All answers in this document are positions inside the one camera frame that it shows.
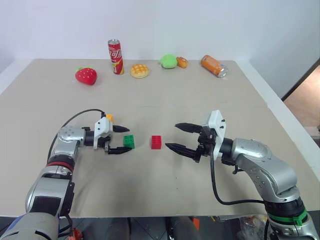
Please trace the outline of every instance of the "red ring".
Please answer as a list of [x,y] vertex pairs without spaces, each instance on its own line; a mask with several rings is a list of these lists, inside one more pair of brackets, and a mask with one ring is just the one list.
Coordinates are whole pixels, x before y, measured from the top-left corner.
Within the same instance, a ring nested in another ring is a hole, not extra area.
[[48,163],[46,165],[46,167],[53,166],[53,165],[63,166],[63,167],[66,167],[67,169],[69,169],[72,173],[74,172],[74,168],[70,164],[68,164],[64,161],[53,161],[53,162]]

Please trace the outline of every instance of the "red soda can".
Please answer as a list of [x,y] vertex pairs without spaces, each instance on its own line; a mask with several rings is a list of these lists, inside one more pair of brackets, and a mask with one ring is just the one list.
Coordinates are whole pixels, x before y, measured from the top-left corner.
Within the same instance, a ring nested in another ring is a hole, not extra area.
[[113,72],[115,74],[124,74],[124,61],[122,59],[120,41],[118,39],[111,39],[108,41],[109,53]]

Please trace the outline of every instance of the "soda can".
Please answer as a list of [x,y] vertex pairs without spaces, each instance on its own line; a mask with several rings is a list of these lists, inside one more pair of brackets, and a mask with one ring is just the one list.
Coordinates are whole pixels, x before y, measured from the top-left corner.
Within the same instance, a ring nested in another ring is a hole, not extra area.
[[216,75],[218,78],[223,78],[228,72],[228,68],[225,65],[209,55],[205,55],[201,59],[201,65],[212,72],[214,75]]
[[111,39],[108,41],[109,53],[113,72],[115,74],[124,74],[124,60],[122,59],[120,41],[118,39]]

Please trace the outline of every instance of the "toy strawberry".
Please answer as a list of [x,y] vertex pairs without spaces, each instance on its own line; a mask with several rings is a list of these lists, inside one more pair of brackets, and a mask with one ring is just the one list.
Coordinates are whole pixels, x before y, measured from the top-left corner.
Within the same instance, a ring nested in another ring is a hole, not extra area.
[[97,72],[90,67],[80,67],[75,73],[75,78],[81,83],[93,85],[97,80]]

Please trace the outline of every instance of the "lego brick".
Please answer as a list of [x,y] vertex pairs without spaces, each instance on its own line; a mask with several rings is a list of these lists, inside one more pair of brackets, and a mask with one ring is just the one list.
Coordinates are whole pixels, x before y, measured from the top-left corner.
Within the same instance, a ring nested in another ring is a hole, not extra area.
[[161,136],[151,136],[151,149],[161,149],[162,139]]
[[113,116],[112,114],[107,113],[107,114],[105,115],[105,117],[106,117],[110,122],[114,122],[114,116]]
[[123,145],[127,148],[135,148],[135,139],[133,135],[127,135],[123,137]]

